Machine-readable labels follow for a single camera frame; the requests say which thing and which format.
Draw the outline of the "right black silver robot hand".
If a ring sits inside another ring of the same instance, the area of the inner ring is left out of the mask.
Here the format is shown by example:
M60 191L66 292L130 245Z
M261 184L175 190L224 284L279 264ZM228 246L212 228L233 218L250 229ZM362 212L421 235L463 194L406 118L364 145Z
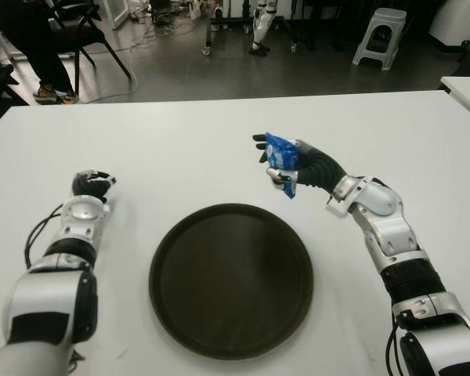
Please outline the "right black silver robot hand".
M263 151L261 163L268 163L267 175L276 188L289 197L298 184L318 187L328 193L347 176L332 157L300 139L282 139L270 133L252 136L256 148Z

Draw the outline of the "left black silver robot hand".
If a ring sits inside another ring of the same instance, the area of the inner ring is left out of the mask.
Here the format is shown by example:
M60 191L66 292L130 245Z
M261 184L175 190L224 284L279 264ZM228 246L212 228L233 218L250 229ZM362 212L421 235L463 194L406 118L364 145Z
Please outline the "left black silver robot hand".
M116 178L106 172L86 170L75 174L71 184L71 192L74 196L95 197L105 204L107 202L106 194L116 182Z

